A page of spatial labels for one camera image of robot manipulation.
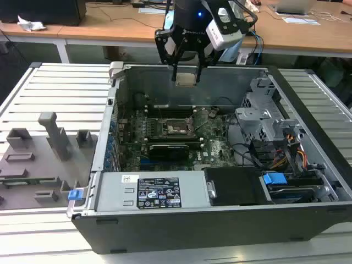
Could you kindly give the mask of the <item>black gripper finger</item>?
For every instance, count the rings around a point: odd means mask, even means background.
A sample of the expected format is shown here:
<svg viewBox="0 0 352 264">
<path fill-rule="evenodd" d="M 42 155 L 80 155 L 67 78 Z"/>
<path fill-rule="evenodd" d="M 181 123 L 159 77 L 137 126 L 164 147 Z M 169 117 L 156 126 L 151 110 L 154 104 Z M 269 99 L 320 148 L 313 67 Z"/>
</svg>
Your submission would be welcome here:
<svg viewBox="0 0 352 264">
<path fill-rule="evenodd" d="M 221 52 L 217 51 L 210 39 L 205 36 L 197 38 L 196 51 L 199 59 L 196 72 L 196 83 L 198 83 L 202 70 L 208 66 L 214 66 L 219 61 Z"/>
<path fill-rule="evenodd" d="M 171 80 L 176 81 L 179 63 L 179 47 L 174 39 L 175 28 L 155 31 L 155 43 L 160 60 L 163 64 L 172 66 L 173 72 Z"/>
</svg>

